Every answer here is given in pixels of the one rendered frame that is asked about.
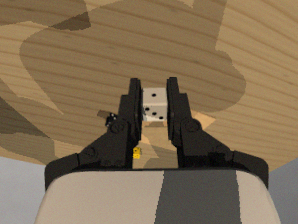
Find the tan mat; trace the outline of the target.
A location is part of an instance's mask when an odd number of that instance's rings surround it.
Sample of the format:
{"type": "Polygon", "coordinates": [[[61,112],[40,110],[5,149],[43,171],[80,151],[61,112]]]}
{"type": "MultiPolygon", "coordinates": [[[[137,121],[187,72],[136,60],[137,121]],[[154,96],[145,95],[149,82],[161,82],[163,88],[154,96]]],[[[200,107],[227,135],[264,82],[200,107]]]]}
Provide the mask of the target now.
{"type": "MultiPolygon", "coordinates": [[[[202,129],[213,123],[216,118],[200,111],[190,108],[193,118],[198,119],[201,122],[202,129]]],[[[142,120],[142,143],[150,144],[153,146],[176,151],[177,148],[171,144],[171,140],[168,140],[168,128],[166,121],[143,121],[142,120]]]]}

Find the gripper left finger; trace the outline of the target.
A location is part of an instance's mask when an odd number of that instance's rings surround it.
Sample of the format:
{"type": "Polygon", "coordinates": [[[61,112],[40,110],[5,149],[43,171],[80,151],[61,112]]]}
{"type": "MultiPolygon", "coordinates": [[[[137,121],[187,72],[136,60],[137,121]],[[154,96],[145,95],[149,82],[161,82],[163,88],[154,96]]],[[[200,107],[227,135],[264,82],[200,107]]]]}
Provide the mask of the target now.
{"type": "Polygon", "coordinates": [[[72,170],[133,168],[133,149],[139,145],[141,137],[141,81],[131,78],[129,92],[121,95],[117,119],[110,122],[107,132],[80,153],[62,157],[46,165],[45,192],[54,178],[72,170]]]}

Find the yellow die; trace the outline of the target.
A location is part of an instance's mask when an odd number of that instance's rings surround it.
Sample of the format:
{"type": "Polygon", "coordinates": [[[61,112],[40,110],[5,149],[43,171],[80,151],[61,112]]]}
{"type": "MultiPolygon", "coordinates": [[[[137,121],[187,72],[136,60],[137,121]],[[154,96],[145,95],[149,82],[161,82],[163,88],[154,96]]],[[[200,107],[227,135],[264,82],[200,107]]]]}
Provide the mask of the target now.
{"type": "Polygon", "coordinates": [[[135,147],[133,150],[133,158],[140,158],[140,148],[135,147]]]}

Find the black die with white pips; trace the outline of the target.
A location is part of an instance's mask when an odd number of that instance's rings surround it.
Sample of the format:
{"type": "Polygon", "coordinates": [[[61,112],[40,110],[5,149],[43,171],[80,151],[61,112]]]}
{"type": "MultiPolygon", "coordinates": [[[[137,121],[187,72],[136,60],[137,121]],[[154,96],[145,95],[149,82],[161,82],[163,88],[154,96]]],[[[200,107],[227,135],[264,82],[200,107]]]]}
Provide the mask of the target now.
{"type": "Polygon", "coordinates": [[[117,115],[116,114],[113,114],[113,113],[110,113],[108,115],[108,117],[106,118],[106,123],[105,123],[105,126],[108,127],[108,125],[110,124],[110,122],[114,119],[117,119],[117,115]]]}

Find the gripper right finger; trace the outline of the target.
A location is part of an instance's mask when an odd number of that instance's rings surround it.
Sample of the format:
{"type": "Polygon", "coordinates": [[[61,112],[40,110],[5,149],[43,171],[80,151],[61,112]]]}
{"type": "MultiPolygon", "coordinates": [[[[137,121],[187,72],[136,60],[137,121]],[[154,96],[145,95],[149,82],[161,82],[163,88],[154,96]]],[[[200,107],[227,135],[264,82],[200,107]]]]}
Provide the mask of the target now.
{"type": "Polygon", "coordinates": [[[179,93],[177,77],[167,79],[168,140],[177,148],[178,168],[235,167],[255,173],[268,189],[269,168],[262,158],[232,151],[192,118],[187,93],[179,93]]]}

